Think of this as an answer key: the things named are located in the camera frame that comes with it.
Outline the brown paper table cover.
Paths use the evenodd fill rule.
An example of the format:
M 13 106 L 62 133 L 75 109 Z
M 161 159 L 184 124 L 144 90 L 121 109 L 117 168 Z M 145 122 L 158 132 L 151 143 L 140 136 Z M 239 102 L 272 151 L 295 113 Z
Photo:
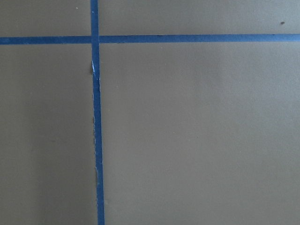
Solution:
M 0 37 L 91 36 L 3 0 Z M 297 0 L 98 0 L 99 36 L 300 34 Z M 0 222 L 98 225 L 91 44 L 0 45 Z M 99 44 L 104 225 L 297 225 L 300 41 Z

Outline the blue tape strip lengthwise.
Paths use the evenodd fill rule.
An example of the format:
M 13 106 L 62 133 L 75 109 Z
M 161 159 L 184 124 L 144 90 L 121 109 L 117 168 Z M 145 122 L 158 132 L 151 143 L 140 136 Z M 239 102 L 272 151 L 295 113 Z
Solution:
M 103 156 L 101 130 L 101 92 L 100 92 L 100 53 L 99 53 L 99 20 L 98 1 L 90 2 L 91 17 L 91 54 L 93 69 L 93 105 L 94 105 L 94 144 L 97 172 L 97 223 L 105 223 L 104 188 L 103 188 Z

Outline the blue tape strip crosswise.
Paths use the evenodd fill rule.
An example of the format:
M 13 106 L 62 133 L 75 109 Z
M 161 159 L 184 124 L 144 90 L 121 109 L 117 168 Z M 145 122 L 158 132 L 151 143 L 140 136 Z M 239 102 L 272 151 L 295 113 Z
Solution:
M 1 45 L 201 43 L 201 42 L 299 42 L 299 34 L 124 35 L 1 37 Z

